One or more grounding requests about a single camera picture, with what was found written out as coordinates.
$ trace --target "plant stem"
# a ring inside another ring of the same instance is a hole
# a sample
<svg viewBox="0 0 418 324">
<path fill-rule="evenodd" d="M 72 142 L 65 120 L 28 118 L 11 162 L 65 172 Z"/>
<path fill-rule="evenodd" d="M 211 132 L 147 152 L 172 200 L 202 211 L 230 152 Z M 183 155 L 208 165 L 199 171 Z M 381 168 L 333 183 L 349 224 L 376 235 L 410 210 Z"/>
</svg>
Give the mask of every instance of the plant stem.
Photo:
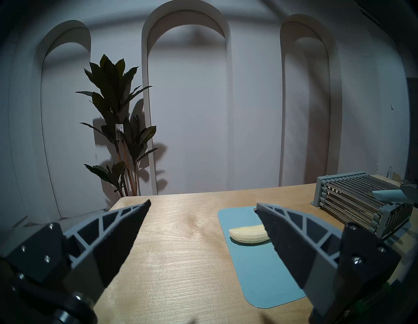
<svg viewBox="0 0 418 324">
<path fill-rule="evenodd" d="M 117 159 L 119 160 L 119 162 L 122 162 L 122 160 L 120 159 L 119 143 L 118 143 L 118 141 L 116 141 L 115 149 L 116 149 Z"/>
<path fill-rule="evenodd" d="M 135 176 L 135 196 L 138 195 L 138 177 L 136 175 L 136 163 L 138 163 L 137 161 L 135 161 L 134 166 L 133 166 L 133 174 Z"/>
<path fill-rule="evenodd" d="M 130 174 L 129 164 L 128 164 L 128 155 L 126 154 L 125 142 L 122 141 L 123 153 L 125 154 L 125 161 L 126 161 L 126 171 L 128 172 L 129 183 L 131 185 L 132 195 L 136 196 L 135 188 L 133 187 L 132 176 Z"/>
</svg>

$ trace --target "blue cutting board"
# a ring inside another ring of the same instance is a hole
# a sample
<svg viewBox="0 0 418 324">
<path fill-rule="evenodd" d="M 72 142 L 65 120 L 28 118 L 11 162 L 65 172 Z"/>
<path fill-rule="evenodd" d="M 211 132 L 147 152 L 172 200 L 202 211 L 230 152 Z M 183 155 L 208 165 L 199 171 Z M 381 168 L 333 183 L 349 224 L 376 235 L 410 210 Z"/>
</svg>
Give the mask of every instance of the blue cutting board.
<svg viewBox="0 0 418 324">
<path fill-rule="evenodd" d="M 245 299 L 255 307 L 271 308 L 305 297 L 270 241 L 245 245 L 231 240 L 229 229 L 261 224 L 254 208 L 226 208 L 218 212 Z"/>
</svg>

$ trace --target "plastic bottle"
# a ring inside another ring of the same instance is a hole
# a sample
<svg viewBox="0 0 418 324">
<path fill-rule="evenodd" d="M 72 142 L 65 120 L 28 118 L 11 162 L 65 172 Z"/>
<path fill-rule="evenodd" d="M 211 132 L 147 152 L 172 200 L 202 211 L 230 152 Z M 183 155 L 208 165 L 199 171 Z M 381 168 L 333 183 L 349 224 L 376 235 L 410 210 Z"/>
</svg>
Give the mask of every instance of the plastic bottle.
<svg viewBox="0 0 418 324">
<path fill-rule="evenodd" d="M 389 166 L 389 169 L 387 169 L 386 178 L 392 178 L 392 166 Z"/>
</svg>

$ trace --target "arched wall panel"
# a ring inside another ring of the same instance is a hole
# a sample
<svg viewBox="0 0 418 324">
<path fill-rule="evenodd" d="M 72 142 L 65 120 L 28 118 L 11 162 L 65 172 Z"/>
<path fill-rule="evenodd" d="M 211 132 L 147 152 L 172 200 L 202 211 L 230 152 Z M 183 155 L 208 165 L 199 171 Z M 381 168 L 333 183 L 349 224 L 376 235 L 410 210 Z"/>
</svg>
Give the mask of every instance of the arched wall panel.
<svg viewBox="0 0 418 324">
<path fill-rule="evenodd" d="M 94 106 L 76 91 L 93 90 L 89 70 L 91 38 L 87 28 L 61 34 L 48 49 L 42 67 L 42 130 L 48 170 L 61 217 L 103 209 L 100 179 L 84 166 L 95 165 Z"/>
<path fill-rule="evenodd" d="M 225 191 L 226 40 L 209 16 L 180 10 L 148 37 L 148 81 L 158 194 Z"/>
<path fill-rule="evenodd" d="M 286 22 L 280 30 L 283 133 L 280 184 L 314 183 L 327 169 L 330 74 L 326 47 L 309 27 Z"/>
</svg>

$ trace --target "metal roller rack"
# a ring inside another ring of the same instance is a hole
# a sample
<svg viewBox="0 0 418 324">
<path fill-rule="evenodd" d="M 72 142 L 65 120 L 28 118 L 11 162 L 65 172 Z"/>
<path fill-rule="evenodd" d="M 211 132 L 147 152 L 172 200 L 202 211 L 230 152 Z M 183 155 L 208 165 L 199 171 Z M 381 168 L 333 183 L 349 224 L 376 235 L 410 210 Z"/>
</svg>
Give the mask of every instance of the metal roller rack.
<svg viewBox="0 0 418 324">
<path fill-rule="evenodd" d="M 384 240 L 409 220 L 413 206 L 378 201 L 372 191 L 396 189 L 399 187 L 366 172 L 323 176 L 317 179 L 312 204 L 342 223 L 355 222 Z"/>
</svg>

